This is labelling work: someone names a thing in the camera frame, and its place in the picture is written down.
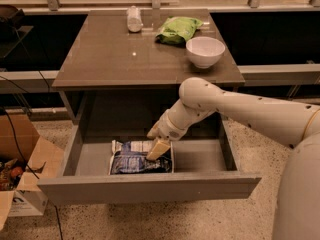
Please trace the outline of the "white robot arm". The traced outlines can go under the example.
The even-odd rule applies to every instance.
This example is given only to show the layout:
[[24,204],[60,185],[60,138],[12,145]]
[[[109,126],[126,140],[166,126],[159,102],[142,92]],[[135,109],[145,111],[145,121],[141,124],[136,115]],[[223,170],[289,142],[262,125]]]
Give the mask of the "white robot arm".
[[320,107],[228,92],[197,77],[184,80],[179,99],[147,137],[147,158],[163,155],[188,128],[218,112],[292,149],[277,194],[272,240],[320,240]]

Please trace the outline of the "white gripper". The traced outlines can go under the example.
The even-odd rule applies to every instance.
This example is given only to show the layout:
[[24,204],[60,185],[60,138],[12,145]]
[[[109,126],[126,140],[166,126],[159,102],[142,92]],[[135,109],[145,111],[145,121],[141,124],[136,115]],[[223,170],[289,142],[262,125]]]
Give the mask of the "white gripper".
[[166,110],[159,118],[158,124],[155,123],[147,133],[147,137],[154,140],[146,158],[148,160],[155,161],[170,149],[171,144],[169,141],[180,140],[186,132],[186,129],[179,129],[171,122],[169,118],[169,111]]

